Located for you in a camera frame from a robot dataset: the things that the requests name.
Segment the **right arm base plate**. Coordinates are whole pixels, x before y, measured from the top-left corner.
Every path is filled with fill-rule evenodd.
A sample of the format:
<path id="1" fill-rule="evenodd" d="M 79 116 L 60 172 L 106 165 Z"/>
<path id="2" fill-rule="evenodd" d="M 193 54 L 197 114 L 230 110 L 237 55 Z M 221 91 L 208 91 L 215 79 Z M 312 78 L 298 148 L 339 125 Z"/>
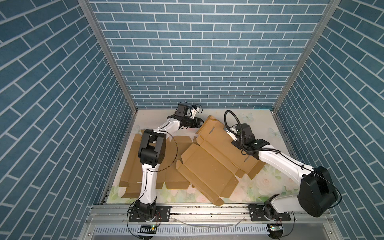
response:
<path id="1" fill-rule="evenodd" d="M 248 205 L 248 210 L 250 213 L 252 222 L 260 221 L 277 221 L 287 222 L 291 220 L 291 216 L 288 212 L 278 213 L 271 206 L 259 205 L 259 204 L 250 204 Z"/>

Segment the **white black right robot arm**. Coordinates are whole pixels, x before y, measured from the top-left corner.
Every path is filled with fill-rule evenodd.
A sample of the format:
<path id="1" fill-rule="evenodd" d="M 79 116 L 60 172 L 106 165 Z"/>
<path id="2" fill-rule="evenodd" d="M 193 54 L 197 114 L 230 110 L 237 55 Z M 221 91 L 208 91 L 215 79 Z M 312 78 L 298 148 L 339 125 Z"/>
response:
<path id="1" fill-rule="evenodd" d="M 225 130 L 241 154 L 255 157 L 273 166 L 299 186 L 297 194 L 283 196 L 275 194 L 265 201 L 263 211 L 266 219 L 274 221 L 281 214 L 288 212 L 306 212 L 318 218 L 326 210 L 340 204 L 342 194 L 333 184 L 326 168 L 322 166 L 315 168 L 283 154 L 269 142 L 256 139 L 251 127 L 242 124 L 233 111 L 225 111 L 225 121 L 228 114 L 232 115 L 237 123 L 233 127 L 225 124 Z"/>

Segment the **brown cardboard box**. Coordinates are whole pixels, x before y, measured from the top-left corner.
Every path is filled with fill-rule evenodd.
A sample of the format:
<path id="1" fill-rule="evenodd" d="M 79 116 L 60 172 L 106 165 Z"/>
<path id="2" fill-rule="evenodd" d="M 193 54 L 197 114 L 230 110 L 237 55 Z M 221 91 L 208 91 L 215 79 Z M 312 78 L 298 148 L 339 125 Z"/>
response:
<path id="1" fill-rule="evenodd" d="M 233 139 L 225 131 L 225 125 L 209 115 L 197 131 L 198 137 L 181 159 L 176 169 L 212 204 L 221 206 L 229 198 L 238 179 L 248 175 L 253 179 L 265 163 L 253 156 L 242 155 Z"/>

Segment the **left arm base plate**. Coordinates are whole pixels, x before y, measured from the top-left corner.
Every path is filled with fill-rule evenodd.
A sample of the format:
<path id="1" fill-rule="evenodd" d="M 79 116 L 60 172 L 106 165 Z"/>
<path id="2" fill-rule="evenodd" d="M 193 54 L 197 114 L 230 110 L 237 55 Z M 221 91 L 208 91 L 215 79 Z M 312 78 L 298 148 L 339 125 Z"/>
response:
<path id="1" fill-rule="evenodd" d="M 171 206 L 156 206 L 157 216 L 161 218 L 161 222 L 169 222 L 170 214 L 171 214 Z M 156 217 L 145 217 L 144 215 L 140 215 L 135 207 L 130 211 L 130 215 L 128 217 L 128 221 L 130 223 L 144 223 L 144 222 L 156 222 Z"/>

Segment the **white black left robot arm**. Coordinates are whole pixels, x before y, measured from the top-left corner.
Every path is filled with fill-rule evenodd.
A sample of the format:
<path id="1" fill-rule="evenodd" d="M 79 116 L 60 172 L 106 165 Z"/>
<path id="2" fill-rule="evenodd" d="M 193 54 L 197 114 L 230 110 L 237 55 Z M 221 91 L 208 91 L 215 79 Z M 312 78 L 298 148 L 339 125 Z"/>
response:
<path id="1" fill-rule="evenodd" d="M 172 137 L 176 143 L 174 134 L 179 129 L 195 128 L 202 126 L 204 121 L 196 117 L 201 114 L 203 107 L 200 104 L 180 102 L 173 115 L 167 117 L 164 124 L 150 130 L 144 130 L 138 150 L 138 157 L 142 164 L 142 186 L 139 198 L 134 201 L 132 212 L 138 214 L 145 222 L 149 222 L 158 216 L 156 182 L 161 163 L 166 155 L 166 142 Z"/>

